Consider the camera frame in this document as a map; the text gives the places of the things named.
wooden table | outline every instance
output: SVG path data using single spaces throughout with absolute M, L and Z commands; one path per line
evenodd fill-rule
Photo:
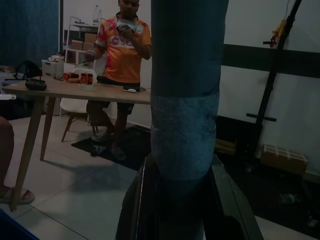
M 45 98 L 49 97 L 47 105 L 47 113 L 45 117 L 41 155 L 40 160 L 43 161 L 46 153 L 46 147 L 48 143 L 50 127 L 52 123 L 53 112 L 55 109 L 56 98 L 69 98 L 69 99 L 83 99 L 92 101 L 103 102 L 118 102 L 118 103 L 131 103 L 131 104 L 143 104 L 150 105 L 150 91 L 142 91 L 137 93 L 130 93 L 123 91 L 121 86 L 94 84 L 93 91 L 83 91 L 79 88 L 77 83 L 68 83 L 65 81 L 59 81 L 51 77 L 42 77 L 45 80 L 47 89 L 46 91 L 32 91 L 28 90 L 25 86 L 25 81 L 18 84 L 12 84 L 4 87 L 8 94 L 24 94 L 35 97 L 32 116 L 29 123 L 29 128 L 26 134 L 25 143 L 23 147 L 21 162 L 16 179 L 15 188 L 13 190 L 13 198 L 10 205 L 11 211 L 17 209 L 19 202 L 20 192 L 22 190 L 25 177 L 27 174 L 30 158 L 35 145 L 35 140 L 38 132 L 38 127 L 43 113 L 43 105 Z

box on floor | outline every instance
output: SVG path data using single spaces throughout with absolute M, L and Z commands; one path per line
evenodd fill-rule
M 265 144 L 261 153 L 261 163 L 276 169 L 303 176 L 308 159 L 301 153 Z

chair leg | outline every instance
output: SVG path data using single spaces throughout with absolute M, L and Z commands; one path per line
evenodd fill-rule
M 65 130 L 64 130 L 64 133 L 63 133 L 63 137 L 62 137 L 62 140 L 61 140 L 62 143 L 65 141 L 66 134 L 70 130 L 70 126 L 72 124 L 72 121 L 73 121 L 74 117 L 75 117 L 74 114 L 70 113 L 69 120 L 68 120 L 68 123 L 66 124 Z

table leg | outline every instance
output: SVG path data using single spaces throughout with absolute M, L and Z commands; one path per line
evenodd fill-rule
M 46 116 L 45 116 L 43 136 L 42 136 L 40 161 L 43 161 L 45 158 L 51 123 L 52 123 L 52 117 L 54 115 L 54 110 L 55 110 L 55 104 L 56 104 L 56 98 L 49 97 L 48 105 L 46 108 Z
M 38 96 L 35 98 L 33 112 L 32 112 L 31 120 L 29 123 L 28 132 L 26 134 L 23 151 L 22 151 L 22 157 L 21 157 L 21 162 L 19 166 L 18 176 L 16 178 L 15 187 L 13 189 L 13 197 L 10 205 L 10 209 L 12 212 L 17 210 L 21 189 L 24 185 L 30 158 L 32 155 L 32 151 L 34 149 L 40 119 L 43 113 L 44 102 L 45 102 L 45 97 Z

sandal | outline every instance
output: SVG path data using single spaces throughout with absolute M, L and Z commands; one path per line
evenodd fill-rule
M 4 195 L 4 197 L 0 198 L 0 204 L 9 204 L 9 203 L 11 203 L 13 194 L 14 194 L 14 187 L 10 188 L 10 189 L 6 192 L 6 194 Z M 26 194 L 31 195 L 31 197 L 28 198 L 28 199 L 23 199 L 23 197 L 24 197 Z M 21 192 L 20 192 L 20 197 L 19 197 L 19 202 L 18 202 L 18 204 L 19 204 L 19 205 L 29 204 L 29 203 L 31 203 L 33 200 L 35 200 L 35 195 L 34 195 L 31 191 L 29 191 L 28 189 L 22 188 L 22 190 L 21 190 Z

